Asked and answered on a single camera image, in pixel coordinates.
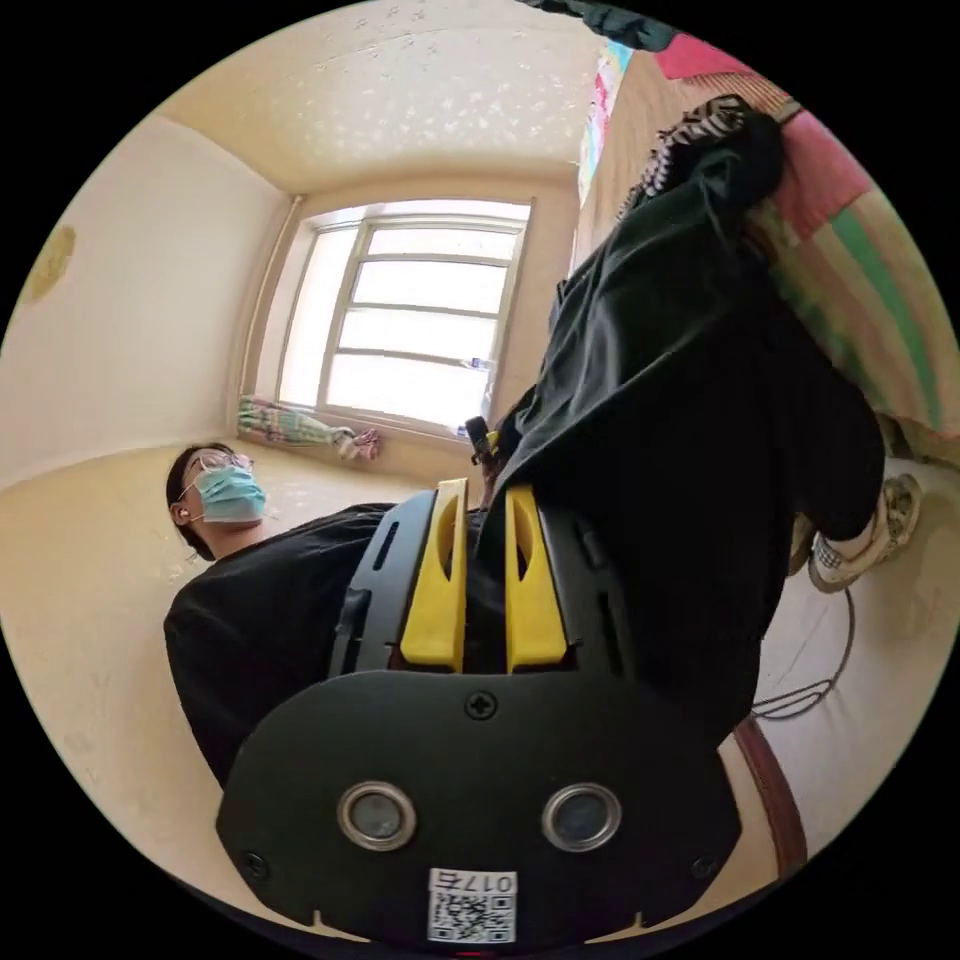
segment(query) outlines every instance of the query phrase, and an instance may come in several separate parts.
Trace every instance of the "black clothing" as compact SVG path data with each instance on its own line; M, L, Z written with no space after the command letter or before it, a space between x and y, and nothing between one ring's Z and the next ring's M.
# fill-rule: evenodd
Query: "black clothing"
M747 211L780 179L777 123L751 112L721 142L671 156L685 179L638 192L560 286L537 382L502 424L512 455L486 519L471 515L467 660L498 669L494 645L476 638L502 636L504 490L532 483L593 525L624 586L642 679L719 744L752 706L794 513L833 539L857 535L884 449L862 395L742 239ZM221 783L257 723L325 677L347 585L386 509L249 547L174 601L174 679Z
M170 669L221 786L257 724L326 678L347 585L392 506L349 507L238 550L175 597L164 621ZM479 521L470 515L471 540ZM468 577L467 617L481 636L503 622L502 586L476 565ZM475 658L475 649L468 646L467 655Z
M674 27L606 3L582 3L578 0L519 0L544 13L562 13L583 20L594 33L634 50L659 53L670 46L677 35Z

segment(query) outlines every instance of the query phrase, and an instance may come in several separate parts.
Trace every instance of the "glasses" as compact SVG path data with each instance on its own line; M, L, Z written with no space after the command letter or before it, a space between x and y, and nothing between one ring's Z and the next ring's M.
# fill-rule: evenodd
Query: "glasses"
M197 459L197 463L204 470L216 470L231 465L240 467L241 470L249 470L253 466L253 460L242 453L204 453Z

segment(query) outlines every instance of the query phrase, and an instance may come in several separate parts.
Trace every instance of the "surgical mask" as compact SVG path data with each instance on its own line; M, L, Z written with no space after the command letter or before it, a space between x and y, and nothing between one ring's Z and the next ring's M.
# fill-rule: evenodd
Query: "surgical mask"
M266 495L253 474L235 463L205 469L193 481L207 523L250 523L263 516Z

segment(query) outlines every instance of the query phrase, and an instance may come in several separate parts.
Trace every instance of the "textured ceiling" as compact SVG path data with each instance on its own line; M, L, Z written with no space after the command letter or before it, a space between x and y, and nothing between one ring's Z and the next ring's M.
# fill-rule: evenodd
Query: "textured ceiling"
M576 162L599 39L515 0L372 0L238 51L161 112L290 193Z

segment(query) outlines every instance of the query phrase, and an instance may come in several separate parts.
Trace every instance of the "wire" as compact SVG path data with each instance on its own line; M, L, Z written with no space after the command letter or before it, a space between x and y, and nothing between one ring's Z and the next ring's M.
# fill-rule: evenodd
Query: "wire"
M781 693L779 696L769 697L766 700L758 700L753 705L753 715L757 719L793 720L796 717L803 716L803 714L823 703L827 695L836 687L850 659L850 651L853 649L853 637L857 629L856 608L853 605L853 597L850 596L849 588L845 589L843 594L847 598L849 626L847 628L847 642L843 648L843 656L840 658L840 666L837 667L833 676L829 679L818 680L816 683L808 683L805 687L798 687L789 693ZM796 707L805 700L809 700L809 703L799 709L790 710L791 707Z

